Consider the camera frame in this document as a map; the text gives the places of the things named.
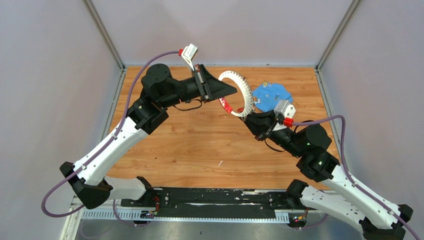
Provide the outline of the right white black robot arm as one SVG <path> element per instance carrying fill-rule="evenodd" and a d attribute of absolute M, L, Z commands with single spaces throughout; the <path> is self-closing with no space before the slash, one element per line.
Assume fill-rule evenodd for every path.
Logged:
<path fill-rule="evenodd" d="M 295 122 L 274 111 L 252 112 L 243 123 L 258 141 L 270 140 L 298 158 L 297 167 L 310 180 L 337 192 L 334 197 L 295 179 L 286 190 L 292 209 L 312 208 L 333 216 L 356 229 L 367 240 L 402 240 L 406 233 L 418 234 L 409 225 L 413 209 L 378 195 L 354 177 L 344 155 L 328 152 L 331 139 L 322 120 Z"/>

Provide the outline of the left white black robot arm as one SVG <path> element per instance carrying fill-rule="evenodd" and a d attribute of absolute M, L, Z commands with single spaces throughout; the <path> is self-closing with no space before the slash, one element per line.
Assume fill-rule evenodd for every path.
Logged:
<path fill-rule="evenodd" d="M 141 79 L 140 97 L 133 102 L 115 129 L 86 157 L 60 166 L 62 174 L 89 210 L 108 200 L 134 200 L 140 206 L 153 201 L 152 186 L 141 176 L 133 179 L 107 176 L 110 168 L 135 144 L 156 130 L 168 117 L 167 110 L 182 102 L 204 103 L 237 93 L 237 89 L 211 75 L 204 65 L 192 77 L 177 80 L 162 63 L 150 66 Z"/>

